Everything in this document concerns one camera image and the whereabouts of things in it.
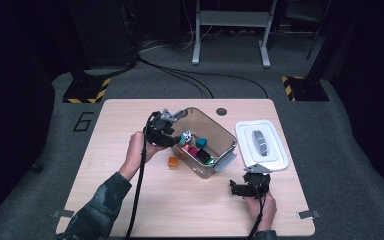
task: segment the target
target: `black cable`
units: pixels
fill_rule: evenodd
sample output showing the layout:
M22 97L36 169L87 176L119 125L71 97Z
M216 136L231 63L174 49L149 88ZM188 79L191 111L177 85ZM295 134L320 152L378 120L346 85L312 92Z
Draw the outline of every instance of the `black cable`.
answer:
M174 69L174 68L169 68L169 67L164 67L164 66L160 66L160 65L156 65L156 64L153 64L153 63L150 63L140 57L138 57L138 61L142 62L142 63L145 63L149 66L153 66L155 68L158 68L158 69L166 69L166 70L169 70L169 71L173 71L173 72L176 72L177 74L184 74L184 73L188 73L188 74L197 74L197 75L209 75L209 76L219 76L219 77L231 77L231 78L237 78L237 79L241 79L241 80L244 80L244 81L248 81L248 82L251 82L251 83L254 83L255 85L257 85L263 92L264 94L266 95L266 98L269 99L269 95L267 93L267 91L264 89L263 86L261 86L259 83L257 83L256 81L254 80L251 80L251 79L247 79L247 78L244 78L244 77L239 77L239 76L234 76L234 75L227 75L227 74L219 74L219 73L203 73L203 72L192 72L192 71L185 71L185 70L180 70L180 69ZM202 84L201 82L199 82L202 86L204 86L211 94L211 97L214 98L214 96L212 95L211 91L204 85Z
M193 83L193 82L191 82L191 81L189 81L189 80L187 80L187 79L181 78L181 77L179 77L179 76L176 76L174 73L172 73L172 72L170 72L170 71L163 70L163 69L160 69L160 70L163 71L163 72L166 72L166 73L168 73L168 74L170 74L170 75L172 75L172 76L175 77L175 78L178 78L178 79L180 79L180 80L182 80L182 81L184 81L184 82L186 82L186 83L189 83L189 84L191 84L191 85L197 87L198 90L199 90L199 92L200 92L200 94L201 94L201 98L202 98L204 95L205 95L205 98L207 98L207 94L206 94L204 91L202 91L202 89L201 89L198 85L196 85L195 83Z
M263 208L264 208L264 204L266 202L266 194L264 194L264 196L263 196L264 197L264 202L263 202L261 200L262 197L260 196L260 192L258 191L257 186L255 186L252 181L250 181L250 183L252 184L252 186L254 186L256 194L257 194L257 198L258 198L258 200L260 202L260 212L259 212L259 214L257 216L257 219L255 220L255 223L254 223L254 226L252 227L251 232L249 233L249 235L247 237L247 240L253 239L253 236L254 236L255 232L257 231L258 225L261 222L261 218L263 217Z
M179 75L181 75L181 76L183 76L183 77L190 78L190 79L192 79L193 81L195 81L195 82L201 84L205 89L207 89L208 93L211 95L211 98L214 98L214 95L213 95L213 93L211 92L211 90L210 90L207 86L205 86L205 84L203 84L202 82L200 82L200 81L199 81L198 79L196 79L196 78L193 78L193 77L191 77L191 76L188 76L188 75L186 75L186 74L184 74L184 73L182 73L182 72L176 72L176 69L171 69L171 68L167 68L167 67L163 67L163 66L159 66L159 65L150 63L150 62L148 62L148 61L146 61L146 60L144 60L144 59L142 59L142 58L140 58L140 57L138 57L138 61L140 61L140 62L142 62L142 63L144 63L144 64L146 64L146 65L148 65L148 66L155 67L155 68L157 68L157 69L159 69L159 70L161 70L161 71L164 71L164 72L166 72L166 73L168 73L168 72L176 73L176 74L179 74ZM186 81L186 82L189 83L189 84L194 85L195 87L197 87L197 88L201 91L201 94L203 93L202 89L201 89L198 85L196 85L196 84L194 84L194 83L192 83L192 82L190 82L190 81Z
M89 76L97 77L97 78L111 78L111 77L115 77L117 75L120 75L122 73L125 73L125 72L129 71L134 66L135 66L135 64L126 64L123 69L120 69L120 70L117 70L117 71L114 71L114 72L100 74L100 75L90 75L89 74Z
M245 36L249 36L250 35L248 32L244 34L242 31L234 33L234 34L232 34L230 32L224 32L224 30L221 30L221 31L222 31L221 33L220 33L220 31L219 31L219 33L208 33L206 36L204 36L201 39L201 42L202 43L211 43L211 42L213 42L215 40L223 40L223 39L229 39L229 38L238 38L238 37L245 37Z
M139 194L140 194L140 188L142 185L142 180L143 180L143 172L145 170L145 160L146 160L146 132L148 131L148 125L151 120L151 118L154 116L154 113L152 113L148 120L146 121L145 128L143 129L143 148L142 148L142 153L141 153L141 160L140 160L140 168L139 168L139 178L138 178L138 183L136 186L136 192L135 192L135 200L133 202L133 209L132 209L132 216L130 218L130 224L129 228L127 229L126 237L125 239L129 239L130 234L132 233L133 230L133 225L135 223L135 218L136 218L136 211L138 208L138 203L139 203Z
M184 70L179 70L179 69L174 69L174 68L168 68L168 67L164 67L164 68L170 69L170 70L172 70L172 71L183 72L183 73L198 74L198 75L210 75L210 76L219 76L219 77L231 77L231 78L237 78L237 79L241 79L241 80L249 81L249 82L252 82L252 83L254 83L255 85L257 85L261 90L263 90L263 92L264 92L265 95L266 95L266 98L267 98L267 99L269 98L269 95L267 94L267 91L264 89L264 87L261 86L261 85L260 85L259 83L257 83L256 81L251 80L251 79L247 79L247 78L239 77L239 76L234 76L234 75L227 75L227 74L192 72L192 71L184 71Z

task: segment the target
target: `table surface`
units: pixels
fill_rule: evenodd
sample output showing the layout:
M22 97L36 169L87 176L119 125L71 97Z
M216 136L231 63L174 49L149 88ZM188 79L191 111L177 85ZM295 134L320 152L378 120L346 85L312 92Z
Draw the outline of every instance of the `table surface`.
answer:
M289 148L271 100L267 99L114 99L100 113L83 161L71 189L66 210L78 211L96 189L118 171L126 156L130 135L141 131L149 115L167 108L171 113L188 107L200 109L226 130L235 134L239 121L270 120L289 157L287 169L271 174L270 189L277 202L273 229L278 236L310 236L312 219L299 219L297 211L308 210ZM219 116L218 108L227 114ZM243 237L255 220L242 197L233 196L229 180L243 184L244 163L239 145L236 158L223 171L201 179L183 162L170 170L171 149L157 153L145 166L132 237ZM125 236L130 222L137 177L123 201L111 236ZM70 219L62 217L56 232L63 232Z

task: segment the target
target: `camouflage sleeve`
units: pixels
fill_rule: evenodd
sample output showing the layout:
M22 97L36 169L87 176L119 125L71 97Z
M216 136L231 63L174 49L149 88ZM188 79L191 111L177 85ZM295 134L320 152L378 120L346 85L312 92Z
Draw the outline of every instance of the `camouflage sleeve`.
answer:
M93 198L71 219L57 239L107 238L132 185L118 172L99 186Z
M276 231L274 230L267 230L267 231L261 231L257 232L254 235L254 240L276 240L277 235Z

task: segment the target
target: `metal stand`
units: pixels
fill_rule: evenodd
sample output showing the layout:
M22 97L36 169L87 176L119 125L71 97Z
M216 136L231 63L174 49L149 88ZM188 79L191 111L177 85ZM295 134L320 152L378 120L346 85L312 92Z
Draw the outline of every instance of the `metal stand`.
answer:
M267 38L273 21L277 0L273 0L269 12L227 12L227 11L201 11L200 0L196 1L196 34L195 48L192 64L199 64L201 53L201 25L209 26L240 26L240 27L265 27L263 40L258 41L261 59L264 68L270 68L267 53Z

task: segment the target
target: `clear container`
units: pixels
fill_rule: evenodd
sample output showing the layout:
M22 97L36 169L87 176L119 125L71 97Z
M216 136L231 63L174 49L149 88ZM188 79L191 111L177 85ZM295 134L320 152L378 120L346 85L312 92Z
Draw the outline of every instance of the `clear container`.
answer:
M179 136L187 130L191 131L190 147L196 147L196 140L200 138L207 139L207 144L203 150L211 155L214 161L209 164L204 163L192 156L181 144L173 146L172 150L199 177L206 179L214 173L222 171L235 159L236 154L233 153L233 150L237 141L235 136L199 109L191 107L185 111L188 114L173 124L175 131L172 136Z

